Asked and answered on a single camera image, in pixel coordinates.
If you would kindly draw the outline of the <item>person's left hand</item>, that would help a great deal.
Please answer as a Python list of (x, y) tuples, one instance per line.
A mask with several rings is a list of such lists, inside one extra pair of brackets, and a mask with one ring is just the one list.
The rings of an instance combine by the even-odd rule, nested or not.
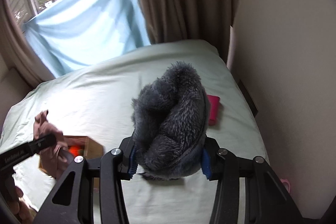
[(26, 204), (23, 199), (23, 192), (20, 188), (15, 186), (15, 193), (17, 195), (17, 200), (7, 201), (7, 204), (20, 223), (32, 224), (37, 212)]

